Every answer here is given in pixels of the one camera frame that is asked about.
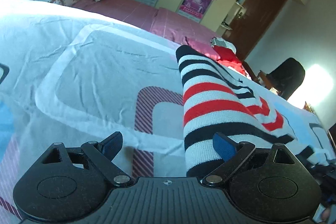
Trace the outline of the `striped knit child sweater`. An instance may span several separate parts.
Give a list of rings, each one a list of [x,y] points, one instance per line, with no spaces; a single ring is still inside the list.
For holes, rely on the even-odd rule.
[[[213,147],[222,133],[258,148],[286,145],[300,159],[327,165],[335,157],[317,117],[298,109],[189,46],[176,51],[183,86],[186,174],[203,178],[226,160]]]

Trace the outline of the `red clothing pile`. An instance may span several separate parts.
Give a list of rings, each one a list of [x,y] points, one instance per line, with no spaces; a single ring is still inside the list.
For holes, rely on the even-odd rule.
[[[230,67],[240,74],[248,77],[249,74],[243,67],[243,63],[237,58],[234,52],[225,47],[213,46],[214,51],[220,56],[217,62],[225,67]]]

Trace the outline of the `black office chair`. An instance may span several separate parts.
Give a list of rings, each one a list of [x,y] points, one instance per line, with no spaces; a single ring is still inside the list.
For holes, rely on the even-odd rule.
[[[303,83],[305,69],[296,59],[290,57],[271,73],[260,71],[257,76],[267,89],[288,100]]]

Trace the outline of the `blue patterned bed sheet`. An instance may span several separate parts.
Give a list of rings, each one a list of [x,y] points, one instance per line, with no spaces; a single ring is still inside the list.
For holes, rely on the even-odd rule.
[[[14,184],[54,141],[115,130],[133,174],[184,175],[183,87],[160,36],[48,2],[1,0],[1,223],[18,223]]]

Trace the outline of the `folded pink cloth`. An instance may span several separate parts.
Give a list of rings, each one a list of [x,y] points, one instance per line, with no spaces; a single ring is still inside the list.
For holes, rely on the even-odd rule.
[[[213,49],[211,44],[204,44],[201,42],[198,42],[193,39],[186,40],[187,45],[190,46],[192,49],[196,50],[197,52],[215,60],[218,61],[221,59],[220,55]]]

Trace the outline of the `white patterned garment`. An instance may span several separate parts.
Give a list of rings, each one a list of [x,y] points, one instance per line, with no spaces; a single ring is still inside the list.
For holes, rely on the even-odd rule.
[[[228,48],[233,53],[236,53],[236,47],[231,42],[228,42],[223,38],[214,37],[210,40],[210,43],[212,47],[214,46],[224,47],[224,48]]]

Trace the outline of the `brown wooden door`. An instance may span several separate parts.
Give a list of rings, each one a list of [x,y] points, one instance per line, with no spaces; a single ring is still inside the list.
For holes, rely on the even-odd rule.
[[[254,49],[287,0],[245,0],[242,15],[236,15],[223,38],[236,47],[236,56],[243,61]]]

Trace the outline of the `white corner shelves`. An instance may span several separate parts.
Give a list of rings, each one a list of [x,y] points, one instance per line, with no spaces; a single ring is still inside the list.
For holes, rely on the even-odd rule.
[[[232,20],[244,10],[244,4],[245,0],[236,0],[233,6],[231,7],[230,11],[222,21],[221,25],[219,26],[219,30],[226,32],[230,30],[230,24]]]

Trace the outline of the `pink plaid bed cover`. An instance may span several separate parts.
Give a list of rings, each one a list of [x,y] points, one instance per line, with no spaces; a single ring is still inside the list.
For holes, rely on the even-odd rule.
[[[205,26],[164,8],[153,8],[134,0],[80,0],[73,5],[96,14],[131,24],[179,45],[193,39],[204,44],[217,34]]]

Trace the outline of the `lower right pink poster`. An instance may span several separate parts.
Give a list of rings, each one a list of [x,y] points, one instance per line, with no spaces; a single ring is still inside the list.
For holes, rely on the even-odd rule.
[[[183,0],[177,13],[200,23],[212,0]]]

